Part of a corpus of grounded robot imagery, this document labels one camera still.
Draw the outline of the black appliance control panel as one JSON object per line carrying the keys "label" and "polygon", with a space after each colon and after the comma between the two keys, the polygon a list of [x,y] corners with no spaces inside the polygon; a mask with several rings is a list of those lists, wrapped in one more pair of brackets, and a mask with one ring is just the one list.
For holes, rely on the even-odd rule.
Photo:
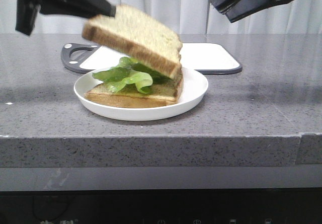
{"label": "black appliance control panel", "polygon": [[321,189],[2,192],[1,223],[321,223]]}

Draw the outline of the green lettuce leaf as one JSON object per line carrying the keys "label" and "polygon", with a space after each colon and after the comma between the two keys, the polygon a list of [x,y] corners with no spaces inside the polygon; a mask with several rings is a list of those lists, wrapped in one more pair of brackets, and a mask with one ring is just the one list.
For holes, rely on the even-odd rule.
{"label": "green lettuce leaf", "polygon": [[163,84],[170,80],[169,77],[143,65],[137,59],[126,56],[119,59],[118,65],[109,70],[95,72],[92,77],[102,81],[111,93],[133,86],[140,93],[151,94],[153,84]]}

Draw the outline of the toasted bread slice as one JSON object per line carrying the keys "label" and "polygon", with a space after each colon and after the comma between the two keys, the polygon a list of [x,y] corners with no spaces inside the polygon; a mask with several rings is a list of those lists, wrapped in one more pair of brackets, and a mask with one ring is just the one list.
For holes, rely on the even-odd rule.
{"label": "toasted bread slice", "polygon": [[169,78],[181,72],[183,44],[176,32],[130,5],[117,5],[115,16],[86,21],[82,37],[137,59]]}
{"label": "toasted bread slice", "polygon": [[84,98],[101,104],[120,108],[152,108],[173,105],[178,102],[182,93],[183,73],[163,84],[153,84],[151,94],[143,94],[133,86],[127,86],[117,93],[108,92],[101,84],[96,85],[84,94]]}

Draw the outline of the white pleated curtain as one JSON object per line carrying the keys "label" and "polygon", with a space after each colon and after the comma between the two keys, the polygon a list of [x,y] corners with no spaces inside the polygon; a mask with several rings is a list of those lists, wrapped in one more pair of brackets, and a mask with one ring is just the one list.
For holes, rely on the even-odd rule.
{"label": "white pleated curtain", "polygon": [[319,34],[321,0],[294,0],[235,23],[209,0],[107,0],[134,6],[179,34]]}

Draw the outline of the white round plate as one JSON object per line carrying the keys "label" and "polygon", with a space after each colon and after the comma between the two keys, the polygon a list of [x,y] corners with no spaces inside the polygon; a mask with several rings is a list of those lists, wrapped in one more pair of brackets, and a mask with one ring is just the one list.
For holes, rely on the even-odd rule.
{"label": "white round plate", "polygon": [[101,70],[93,70],[81,76],[73,86],[74,93],[88,110],[100,116],[117,120],[151,121],[183,114],[197,106],[208,89],[208,80],[203,74],[196,70],[183,67],[183,91],[178,103],[155,108],[118,108],[105,106],[84,98],[84,94],[87,91],[100,83],[99,80],[92,77],[92,73],[99,71]]}

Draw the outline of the white cutting board grey rim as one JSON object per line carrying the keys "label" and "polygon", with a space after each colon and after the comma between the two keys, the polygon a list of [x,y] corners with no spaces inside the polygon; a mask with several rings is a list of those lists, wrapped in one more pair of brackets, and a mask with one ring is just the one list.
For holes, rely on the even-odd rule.
{"label": "white cutting board grey rim", "polygon": [[[242,65],[221,45],[214,43],[184,43],[180,51],[183,67],[202,74],[234,74]],[[88,73],[116,66],[125,54],[101,45],[67,43],[61,50],[63,65],[74,72]]]}

